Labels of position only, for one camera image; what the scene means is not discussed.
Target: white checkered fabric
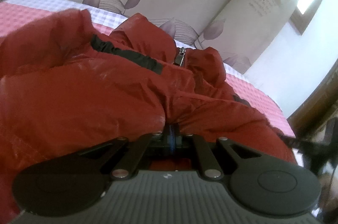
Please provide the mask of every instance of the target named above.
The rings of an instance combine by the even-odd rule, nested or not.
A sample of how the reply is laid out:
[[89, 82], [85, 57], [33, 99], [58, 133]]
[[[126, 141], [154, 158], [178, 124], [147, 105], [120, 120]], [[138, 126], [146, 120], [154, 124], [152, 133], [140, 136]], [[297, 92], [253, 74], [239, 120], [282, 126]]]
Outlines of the white checkered fabric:
[[87, 9], [91, 14], [93, 23], [113, 29], [116, 29], [122, 22], [127, 20], [123, 15], [68, 0], [6, 0], [5, 2], [48, 11], [62, 11], [71, 8], [79, 10]]

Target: pink bedspread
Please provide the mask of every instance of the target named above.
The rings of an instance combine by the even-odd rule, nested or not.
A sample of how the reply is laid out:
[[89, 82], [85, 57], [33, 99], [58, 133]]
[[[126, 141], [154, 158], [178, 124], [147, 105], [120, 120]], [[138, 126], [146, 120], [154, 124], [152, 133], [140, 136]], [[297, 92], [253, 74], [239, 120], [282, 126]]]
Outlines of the pink bedspread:
[[[5, 36], [24, 24], [35, 19], [40, 19], [50, 15], [48, 10], [30, 8], [13, 3], [0, 3], [0, 36]], [[94, 27], [101, 33], [109, 35], [112, 28], [99, 23], [93, 23]], [[276, 103], [262, 91], [256, 89], [252, 84], [227, 74], [226, 82], [229, 83], [234, 91], [243, 99], [247, 100], [252, 107], [259, 110], [270, 120], [270, 123], [279, 128], [284, 134], [294, 136], [294, 133]]]

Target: window frame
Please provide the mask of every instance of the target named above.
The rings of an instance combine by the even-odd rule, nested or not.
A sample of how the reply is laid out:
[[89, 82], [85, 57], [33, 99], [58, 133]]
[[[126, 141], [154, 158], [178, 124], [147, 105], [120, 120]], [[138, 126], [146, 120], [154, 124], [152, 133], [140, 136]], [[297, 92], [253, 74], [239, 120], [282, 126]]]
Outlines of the window frame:
[[315, 15], [316, 11], [318, 10], [322, 0], [313, 0], [311, 5], [307, 8], [304, 14], [300, 12], [300, 10], [296, 7], [295, 11], [290, 17], [290, 21], [294, 26], [295, 30], [302, 35], [308, 25], [310, 24], [313, 16]]

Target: wall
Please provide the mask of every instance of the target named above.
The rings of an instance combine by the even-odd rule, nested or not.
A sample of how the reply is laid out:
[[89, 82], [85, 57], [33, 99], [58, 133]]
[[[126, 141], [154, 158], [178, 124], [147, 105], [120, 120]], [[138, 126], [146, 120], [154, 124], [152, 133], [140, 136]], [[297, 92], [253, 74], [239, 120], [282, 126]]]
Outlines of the wall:
[[303, 35], [287, 23], [244, 74], [289, 117], [338, 59], [338, 0], [323, 0]]

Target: bed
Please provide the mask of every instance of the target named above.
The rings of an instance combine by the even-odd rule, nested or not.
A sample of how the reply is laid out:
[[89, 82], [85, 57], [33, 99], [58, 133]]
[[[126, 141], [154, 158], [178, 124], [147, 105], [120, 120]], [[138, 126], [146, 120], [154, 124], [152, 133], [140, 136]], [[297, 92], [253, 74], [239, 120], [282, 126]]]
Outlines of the bed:
[[[88, 9], [94, 27], [107, 35], [127, 19], [120, 14], [68, 0], [6, 0], [0, 3], [2, 14], [0, 17], [0, 36], [5, 36], [35, 19], [69, 8]], [[177, 47], [190, 47], [179, 41], [175, 42]], [[227, 73], [226, 82], [233, 87], [242, 99], [247, 100], [252, 107], [265, 114], [270, 123], [283, 131], [285, 135], [294, 136], [282, 111], [270, 97], [255, 88], [245, 76], [229, 65], [224, 64], [224, 68]]]

